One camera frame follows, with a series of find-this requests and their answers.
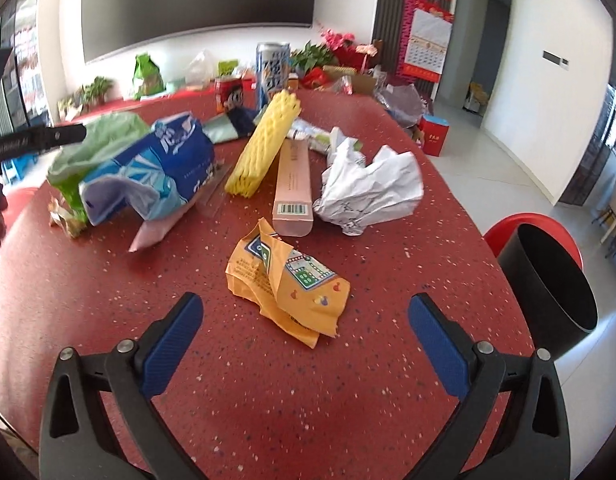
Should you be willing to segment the green plastic bag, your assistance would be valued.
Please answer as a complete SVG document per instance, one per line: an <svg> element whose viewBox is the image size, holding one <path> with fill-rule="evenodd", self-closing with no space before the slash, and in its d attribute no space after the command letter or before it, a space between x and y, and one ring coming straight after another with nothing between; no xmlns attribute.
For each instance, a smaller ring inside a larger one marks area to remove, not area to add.
<svg viewBox="0 0 616 480"><path fill-rule="evenodd" d="M87 216L79 194L79 183L150 131L148 123L132 112L99 115L89 119L85 129L85 139L64 146L50 165L46 177L81 222L87 222Z"/></svg>

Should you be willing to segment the pink long plastic wrapper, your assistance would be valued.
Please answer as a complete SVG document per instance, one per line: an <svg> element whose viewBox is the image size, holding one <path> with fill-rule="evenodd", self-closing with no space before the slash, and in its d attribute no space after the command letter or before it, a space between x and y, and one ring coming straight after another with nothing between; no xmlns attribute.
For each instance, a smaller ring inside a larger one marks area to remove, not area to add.
<svg viewBox="0 0 616 480"><path fill-rule="evenodd" d="M138 252L160 243L177 223L194 207L205 206L207 200L193 197L186 205L169 214L168 217L144 221L134 236L128 252Z"/></svg>

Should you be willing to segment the blue white plastic bag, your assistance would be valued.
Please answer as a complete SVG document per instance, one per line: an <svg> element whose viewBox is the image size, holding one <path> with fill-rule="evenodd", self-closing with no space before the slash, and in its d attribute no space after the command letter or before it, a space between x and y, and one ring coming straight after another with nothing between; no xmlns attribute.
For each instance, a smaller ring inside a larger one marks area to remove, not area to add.
<svg viewBox="0 0 616 480"><path fill-rule="evenodd" d="M213 144L192 113L161 118L80 182L87 220L98 226L125 207L145 221L165 218L193 198L214 166Z"/></svg>

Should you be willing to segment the orange snack wrapper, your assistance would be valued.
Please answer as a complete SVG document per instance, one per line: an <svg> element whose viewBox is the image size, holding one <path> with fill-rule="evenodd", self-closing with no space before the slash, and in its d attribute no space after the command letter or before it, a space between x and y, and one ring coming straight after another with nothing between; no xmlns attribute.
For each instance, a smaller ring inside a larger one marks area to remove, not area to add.
<svg viewBox="0 0 616 480"><path fill-rule="evenodd" d="M260 315L309 348L320 336L338 335L350 283L282 240L267 220L237 243L225 275L234 296L257 304Z"/></svg>

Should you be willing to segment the white paper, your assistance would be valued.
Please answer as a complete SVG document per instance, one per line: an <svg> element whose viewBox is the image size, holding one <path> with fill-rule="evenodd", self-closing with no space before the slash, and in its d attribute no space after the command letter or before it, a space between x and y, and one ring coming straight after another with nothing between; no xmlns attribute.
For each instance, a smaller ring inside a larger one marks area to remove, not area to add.
<svg viewBox="0 0 616 480"><path fill-rule="evenodd" d="M383 145L372 162L366 162L355 144L357 140L346 138L337 145L322 174L321 195L313 203L319 218L348 236L410 216L424 196L422 171L413 153Z"/></svg>

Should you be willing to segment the green white snack package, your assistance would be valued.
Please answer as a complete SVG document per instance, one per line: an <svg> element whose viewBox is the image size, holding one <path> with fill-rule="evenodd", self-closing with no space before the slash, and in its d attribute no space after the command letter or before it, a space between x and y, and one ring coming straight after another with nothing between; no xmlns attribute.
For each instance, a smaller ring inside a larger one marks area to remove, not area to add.
<svg viewBox="0 0 616 480"><path fill-rule="evenodd" d="M347 139L347 136L338 127L326 131L312 125L302 118L296 118L286 133L287 139L307 141L308 148L322 155L332 155L336 149Z"/></svg>

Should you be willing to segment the black trash bin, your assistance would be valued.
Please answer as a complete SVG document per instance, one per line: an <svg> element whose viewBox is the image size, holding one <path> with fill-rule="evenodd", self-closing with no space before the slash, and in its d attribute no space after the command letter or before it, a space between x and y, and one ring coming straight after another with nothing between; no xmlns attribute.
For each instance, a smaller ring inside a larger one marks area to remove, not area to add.
<svg viewBox="0 0 616 480"><path fill-rule="evenodd" d="M498 255L532 343L558 360L599 322L593 291L570 253L538 226L522 223Z"/></svg>

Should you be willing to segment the potted green plant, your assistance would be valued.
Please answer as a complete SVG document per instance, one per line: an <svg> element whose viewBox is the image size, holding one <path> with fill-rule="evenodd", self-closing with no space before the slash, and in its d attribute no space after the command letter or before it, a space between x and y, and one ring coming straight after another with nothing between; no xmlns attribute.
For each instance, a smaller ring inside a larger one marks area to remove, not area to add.
<svg viewBox="0 0 616 480"><path fill-rule="evenodd" d="M108 91L114 87L114 81L107 77L96 76L91 84L82 87L82 98L88 107L98 107L106 103Z"/></svg>

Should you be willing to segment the brown snack wrapper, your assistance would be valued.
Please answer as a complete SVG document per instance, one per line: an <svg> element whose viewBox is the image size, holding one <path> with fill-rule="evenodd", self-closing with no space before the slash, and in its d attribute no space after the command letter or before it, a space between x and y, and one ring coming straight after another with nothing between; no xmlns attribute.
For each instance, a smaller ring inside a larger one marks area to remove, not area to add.
<svg viewBox="0 0 616 480"><path fill-rule="evenodd" d="M87 222L80 220L56 197L50 199L47 209L50 215L50 225L59 226L70 238L77 238L87 230Z"/></svg>

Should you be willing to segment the green snack bag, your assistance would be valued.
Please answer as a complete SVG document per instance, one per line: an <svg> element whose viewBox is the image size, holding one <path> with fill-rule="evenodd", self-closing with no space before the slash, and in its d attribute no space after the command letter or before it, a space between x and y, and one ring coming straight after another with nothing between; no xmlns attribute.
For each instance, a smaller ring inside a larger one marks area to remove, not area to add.
<svg viewBox="0 0 616 480"><path fill-rule="evenodd" d="M155 96L166 90L160 68L148 53L138 54L135 57L132 84L136 100L144 96Z"/></svg>

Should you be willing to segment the small red drink can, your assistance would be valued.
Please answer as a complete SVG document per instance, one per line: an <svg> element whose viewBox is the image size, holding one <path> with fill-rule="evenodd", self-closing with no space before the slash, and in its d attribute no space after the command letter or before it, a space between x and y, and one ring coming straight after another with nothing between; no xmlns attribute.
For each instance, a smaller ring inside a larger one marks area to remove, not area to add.
<svg viewBox="0 0 616 480"><path fill-rule="evenodd" d="M217 113L226 113L244 103L244 87L241 77L221 76L215 81Z"/></svg>

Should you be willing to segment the tall blue white can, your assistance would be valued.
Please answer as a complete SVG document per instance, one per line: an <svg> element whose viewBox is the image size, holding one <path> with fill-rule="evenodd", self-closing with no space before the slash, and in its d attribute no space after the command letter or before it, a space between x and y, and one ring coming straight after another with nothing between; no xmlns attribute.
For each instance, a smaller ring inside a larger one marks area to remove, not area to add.
<svg viewBox="0 0 616 480"><path fill-rule="evenodd" d="M262 110L287 87L291 46L279 42L257 44L257 107Z"/></svg>

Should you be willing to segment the green leafy plant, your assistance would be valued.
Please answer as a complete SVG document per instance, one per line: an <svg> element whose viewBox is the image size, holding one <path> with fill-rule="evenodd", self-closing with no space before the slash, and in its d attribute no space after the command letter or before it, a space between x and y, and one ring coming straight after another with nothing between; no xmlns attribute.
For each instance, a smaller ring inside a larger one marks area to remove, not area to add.
<svg viewBox="0 0 616 480"><path fill-rule="evenodd" d="M291 68L300 77L314 68L337 64L336 56L326 44L313 44L308 41L302 49L291 52Z"/></svg>

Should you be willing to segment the small red gift box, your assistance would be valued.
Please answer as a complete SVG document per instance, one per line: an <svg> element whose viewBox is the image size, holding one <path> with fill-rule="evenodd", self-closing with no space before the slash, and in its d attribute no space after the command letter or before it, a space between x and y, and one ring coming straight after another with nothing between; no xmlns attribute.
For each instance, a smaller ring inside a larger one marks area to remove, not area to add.
<svg viewBox="0 0 616 480"><path fill-rule="evenodd" d="M423 151L427 155L439 156L450 125L445 119L424 114L419 122L419 130L424 136Z"/></svg>

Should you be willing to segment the pink flower bouquet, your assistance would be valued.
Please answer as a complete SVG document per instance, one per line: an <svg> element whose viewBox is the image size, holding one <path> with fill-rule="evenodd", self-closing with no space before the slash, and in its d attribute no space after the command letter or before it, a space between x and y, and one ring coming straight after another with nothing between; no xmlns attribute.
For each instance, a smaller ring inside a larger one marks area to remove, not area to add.
<svg viewBox="0 0 616 480"><path fill-rule="evenodd" d="M355 35L351 32L335 32L331 28L323 28L320 35L326 47L331 51L349 49L355 45Z"/></svg>

